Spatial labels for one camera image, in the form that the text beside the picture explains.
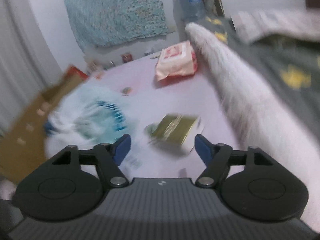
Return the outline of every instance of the silver bolt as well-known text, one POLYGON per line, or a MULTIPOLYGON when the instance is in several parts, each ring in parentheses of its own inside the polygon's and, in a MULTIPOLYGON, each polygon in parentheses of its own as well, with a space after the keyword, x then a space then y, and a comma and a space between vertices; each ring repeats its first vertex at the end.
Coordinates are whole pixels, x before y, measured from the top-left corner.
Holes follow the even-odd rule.
POLYGON ((117 186, 120 186, 124 183, 126 183, 126 179, 125 178, 122 178, 122 177, 113 177, 110 182, 113 184, 113 185, 117 185, 117 186))
POLYGON ((209 186, 214 183, 214 179, 210 177, 202 177, 198 180, 198 182, 202 185, 209 186))

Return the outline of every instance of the white wall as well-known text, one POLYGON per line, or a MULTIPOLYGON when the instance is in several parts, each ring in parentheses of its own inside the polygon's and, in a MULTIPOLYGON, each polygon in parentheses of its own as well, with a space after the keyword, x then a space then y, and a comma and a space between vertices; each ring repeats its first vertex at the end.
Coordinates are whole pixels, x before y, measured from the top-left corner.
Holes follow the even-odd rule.
MULTIPOLYGON (((85 68, 83 53, 78 47, 71 31, 66 9, 63 0, 29 0, 35 14, 39 28, 49 48, 62 70, 65 70, 69 63, 73 63, 81 69, 85 68)), ((303 8, 304 0, 222 0, 225 13, 228 15, 239 10, 254 10, 259 8, 303 8)), ((179 17, 174 13, 173 0, 164 0, 168 26, 180 26, 179 17)), ((117 65, 121 63, 120 54, 131 52, 134 58, 143 56, 143 53, 150 46, 150 42, 157 40, 146 39, 131 42, 116 48, 100 49, 99 58, 105 61, 114 61, 117 65)), ((165 44, 171 45, 179 42, 179 33, 170 33, 163 36, 165 44)))

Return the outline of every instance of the white furry tail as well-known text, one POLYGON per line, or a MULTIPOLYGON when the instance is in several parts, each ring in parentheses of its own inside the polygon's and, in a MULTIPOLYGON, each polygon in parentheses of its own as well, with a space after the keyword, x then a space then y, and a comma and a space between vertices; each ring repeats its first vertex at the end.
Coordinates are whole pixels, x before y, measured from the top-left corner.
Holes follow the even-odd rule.
POLYGON ((267 81, 209 30, 190 23, 191 40, 208 62, 240 144, 257 145, 308 188, 302 220, 320 231, 320 152, 316 138, 267 81))

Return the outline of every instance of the gray curtain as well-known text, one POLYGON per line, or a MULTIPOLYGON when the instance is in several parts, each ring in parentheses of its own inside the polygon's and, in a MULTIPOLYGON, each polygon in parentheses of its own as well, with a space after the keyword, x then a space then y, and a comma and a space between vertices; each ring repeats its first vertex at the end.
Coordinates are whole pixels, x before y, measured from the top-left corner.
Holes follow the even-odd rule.
POLYGON ((46 86, 17 32, 7 0, 0 0, 0 134, 46 86))

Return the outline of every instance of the cardboard box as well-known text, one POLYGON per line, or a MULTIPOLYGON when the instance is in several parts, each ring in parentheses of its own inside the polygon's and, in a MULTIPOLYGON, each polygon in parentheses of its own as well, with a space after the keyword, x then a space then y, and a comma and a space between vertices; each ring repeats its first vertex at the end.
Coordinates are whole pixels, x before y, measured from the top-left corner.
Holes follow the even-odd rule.
POLYGON ((43 125, 48 114, 82 81, 79 75, 65 76, 60 84, 40 93, 24 110, 11 131, 0 140, 0 175, 18 184, 46 160, 43 125))

